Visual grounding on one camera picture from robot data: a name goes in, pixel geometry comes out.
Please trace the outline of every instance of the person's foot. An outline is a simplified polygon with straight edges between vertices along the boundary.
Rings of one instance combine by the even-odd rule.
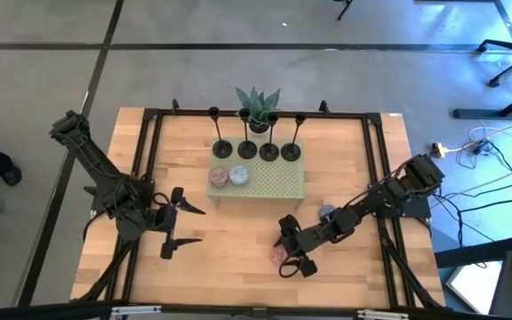
[[[4,173],[1,178],[4,179],[5,183],[9,185],[10,187],[15,186],[21,181],[22,178],[21,169],[16,167],[15,165],[9,169],[8,172]]]

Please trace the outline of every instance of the wooden table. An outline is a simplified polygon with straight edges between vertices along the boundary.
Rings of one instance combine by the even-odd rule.
[[[143,108],[120,108],[108,157],[122,171],[130,172],[140,131]],[[399,114],[382,114],[383,130],[392,169],[411,155],[404,121]],[[280,119],[275,137],[291,137],[295,124]],[[146,146],[151,140],[153,122]],[[220,131],[244,136],[241,122],[222,117]],[[376,133],[371,129],[373,145]],[[159,258],[165,234],[146,232],[141,238],[133,302],[227,306],[276,306],[322,308],[388,308],[376,220],[365,217],[354,235],[340,244],[325,244],[309,254],[319,271],[312,277],[298,274],[281,278],[269,261],[269,251],[279,236],[278,219],[294,214],[303,228],[318,222],[323,204],[343,205],[364,191],[369,181],[361,122],[349,119],[311,118],[300,128],[305,144],[306,198],[295,212],[292,203],[268,200],[224,199],[216,208],[206,196],[214,123],[208,116],[164,116],[156,154],[156,192],[170,194],[185,189],[187,200],[207,214],[180,213],[175,238],[200,237],[173,254]],[[375,157],[382,170],[377,148]],[[144,150],[145,168],[148,149]],[[409,265],[421,283],[440,303],[444,296],[428,230],[419,221],[402,219]],[[113,220],[102,217],[88,231],[72,298],[86,293],[112,258],[116,242]],[[116,297],[121,296],[125,265],[120,269]],[[399,301],[404,290],[398,268],[394,275]]]

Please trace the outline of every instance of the floor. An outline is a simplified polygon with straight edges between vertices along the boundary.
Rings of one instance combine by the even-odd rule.
[[[511,40],[493,3],[357,0],[336,21],[343,4],[328,0],[118,2],[122,11],[108,37],[116,0],[0,0],[0,149],[24,176],[15,188],[0,180],[5,208],[0,212],[0,308],[16,303],[65,155],[48,131],[69,109],[79,111],[84,105],[92,136],[106,149],[119,107],[168,108],[177,99],[182,108],[237,108],[235,86],[255,85],[265,92],[281,87],[282,109],[316,110],[327,100],[332,111],[402,113],[412,152],[424,153],[436,141],[456,148],[468,141],[469,129],[480,125],[453,119],[453,109],[499,109],[512,102],[512,74],[498,88],[484,85],[512,64],[512,52],[477,55],[469,50],[485,38]],[[512,19],[512,1],[502,3]],[[203,50],[100,51],[105,38],[106,44],[206,45],[199,46]],[[17,50],[10,43],[45,50]],[[96,45],[90,50],[64,43]],[[210,44],[434,45],[325,51],[287,46],[214,50]],[[512,137],[500,135],[494,141],[512,164]],[[436,163],[446,174],[444,193],[508,172],[496,156],[479,157],[475,170],[457,165],[455,156]],[[512,177],[492,188],[511,182]],[[82,186],[89,184],[75,164],[35,304],[68,300],[91,202]],[[512,188],[477,199],[458,196],[454,202],[470,208],[511,198]],[[441,206],[432,213],[432,227],[456,239],[457,222]],[[512,204],[468,212],[464,221],[493,239],[511,237]],[[487,241],[464,228],[464,244]]]

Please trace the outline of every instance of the small table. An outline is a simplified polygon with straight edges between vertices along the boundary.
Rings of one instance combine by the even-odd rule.
[[[305,198],[303,183],[303,163],[305,152],[301,142],[296,141],[302,151],[302,157],[294,162],[283,160],[279,156],[275,161],[267,162],[256,155],[250,160],[243,159],[236,152],[238,144],[244,141],[242,138],[223,138],[230,142],[234,152],[227,158],[219,159],[211,156],[211,170],[221,168],[230,171],[235,165],[243,165],[250,172],[250,179],[245,186],[233,186],[230,183],[217,188],[211,183],[207,184],[206,195],[211,198],[215,206],[220,206],[221,198],[237,198],[239,201],[247,199],[277,199],[277,200],[295,200],[297,209],[301,201]],[[253,141],[258,149],[266,140]],[[285,143],[292,142],[286,139],[274,139],[273,142],[281,148]]]
[[[298,274],[289,279],[278,275],[269,252],[279,237],[278,220],[293,214],[303,228],[317,224],[324,204],[343,205],[367,189],[371,182],[365,155],[364,126],[345,114],[329,118],[308,116],[298,139],[304,146],[305,199],[296,210],[288,203],[269,199],[243,199],[216,207],[206,195],[211,167],[211,147],[217,136],[208,116],[165,115],[154,163],[156,192],[170,194],[183,187],[187,200],[206,215],[180,212],[175,238],[202,238],[173,254],[159,258],[165,234],[146,232],[140,240],[131,302],[181,305],[269,306],[285,308],[388,308],[388,294],[381,259],[376,219],[365,217],[355,234],[339,244],[324,244],[309,254],[319,271],[309,278]],[[138,143],[143,108],[120,108],[108,157],[122,171],[130,172]],[[382,129],[391,168],[410,158],[411,152],[400,114],[382,114]],[[233,116],[219,119],[223,136],[243,137],[242,122]],[[149,123],[146,146],[152,140]],[[282,118],[274,127],[274,139],[293,136],[292,118]],[[371,143],[377,146],[374,126]],[[383,177],[378,148],[374,159],[378,178]],[[145,170],[148,148],[141,158]],[[444,303],[442,285],[428,230],[419,221],[401,219],[408,262],[435,300]],[[112,259],[116,226],[103,216],[89,228],[72,298],[86,293]],[[120,268],[115,298],[121,297],[126,265]],[[404,290],[394,267],[398,300]]]

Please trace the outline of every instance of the green perforated board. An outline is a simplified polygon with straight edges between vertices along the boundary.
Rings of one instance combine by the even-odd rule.
[[[296,140],[300,146],[301,157],[297,161],[285,161],[280,155],[275,161],[268,162],[260,158],[257,154],[250,160],[243,159],[238,155],[238,144],[244,139],[241,138],[223,138],[228,140],[234,150],[232,155],[225,159],[219,159],[211,151],[211,170],[222,168],[227,172],[235,165],[243,165],[248,168],[248,183],[243,186],[235,186],[229,182],[223,187],[216,188],[210,182],[208,183],[206,194],[213,200],[221,197],[246,197],[263,199],[294,199],[303,200],[305,191],[303,187],[303,145]],[[260,149],[260,146],[266,141],[253,140]],[[273,142],[282,148],[282,146],[291,142],[291,140],[274,139]]]

